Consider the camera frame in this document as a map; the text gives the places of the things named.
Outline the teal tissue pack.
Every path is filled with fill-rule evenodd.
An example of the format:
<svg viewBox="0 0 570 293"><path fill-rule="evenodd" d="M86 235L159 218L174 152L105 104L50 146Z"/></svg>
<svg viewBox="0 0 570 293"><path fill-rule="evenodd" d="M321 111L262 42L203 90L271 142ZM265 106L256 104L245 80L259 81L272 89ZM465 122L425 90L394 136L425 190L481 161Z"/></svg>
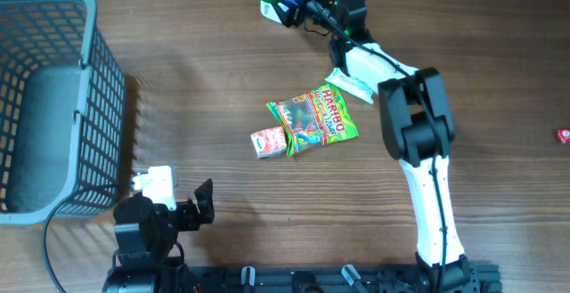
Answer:
<svg viewBox="0 0 570 293"><path fill-rule="evenodd" d="M340 68L332 70L325 81L370 105L374 103L375 92L366 83L356 77L348 76Z"/></svg>

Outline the small red white box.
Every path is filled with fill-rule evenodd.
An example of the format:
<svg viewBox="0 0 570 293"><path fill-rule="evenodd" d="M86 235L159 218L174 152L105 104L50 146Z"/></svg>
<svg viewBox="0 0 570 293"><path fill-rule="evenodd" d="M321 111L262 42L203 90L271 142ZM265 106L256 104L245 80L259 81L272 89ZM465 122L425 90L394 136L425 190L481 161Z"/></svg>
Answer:
<svg viewBox="0 0 570 293"><path fill-rule="evenodd" d="M282 154L288 148L286 135L281 126L257 131L250 135L250 139L259 158Z"/></svg>

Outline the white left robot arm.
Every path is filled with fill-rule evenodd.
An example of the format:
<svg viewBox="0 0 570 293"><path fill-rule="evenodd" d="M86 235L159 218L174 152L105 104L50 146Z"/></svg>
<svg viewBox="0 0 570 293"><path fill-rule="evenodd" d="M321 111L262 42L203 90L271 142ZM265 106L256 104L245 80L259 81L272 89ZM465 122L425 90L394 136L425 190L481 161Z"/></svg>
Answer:
<svg viewBox="0 0 570 293"><path fill-rule="evenodd" d="M142 194L113 211L118 249L103 284L104 293L200 293L202 285L185 263L180 232L197 231L202 217L189 199L174 210Z"/></svg>

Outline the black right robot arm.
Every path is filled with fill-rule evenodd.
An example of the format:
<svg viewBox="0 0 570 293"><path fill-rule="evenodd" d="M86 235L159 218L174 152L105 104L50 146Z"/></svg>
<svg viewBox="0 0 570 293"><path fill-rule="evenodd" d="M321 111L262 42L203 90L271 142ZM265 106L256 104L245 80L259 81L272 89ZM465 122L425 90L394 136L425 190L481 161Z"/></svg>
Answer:
<svg viewBox="0 0 570 293"><path fill-rule="evenodd" d="M382 138L409 185L418 231L411 265L358 271L197 271L198 292L480 292L482 274L458 237L448 168L455 125L440 73L386 55L366 26L366 0L270 0L270 15L290 27L307 20L330 40L338 77L356 79L379 98Z"/></svg>

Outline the Haribo gummy candy bag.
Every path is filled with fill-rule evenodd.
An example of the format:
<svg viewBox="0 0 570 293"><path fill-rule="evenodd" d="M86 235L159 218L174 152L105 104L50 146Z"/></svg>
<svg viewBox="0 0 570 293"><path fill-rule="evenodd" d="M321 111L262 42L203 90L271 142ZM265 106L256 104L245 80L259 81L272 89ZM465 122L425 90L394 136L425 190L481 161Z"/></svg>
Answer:
<svg viewBox="0 0 570 293"><path fill-rule="evenodd" d="M266 107L284 130L289 157L359 136L341 92L332 84L281 102L268 102Z"/></svg>

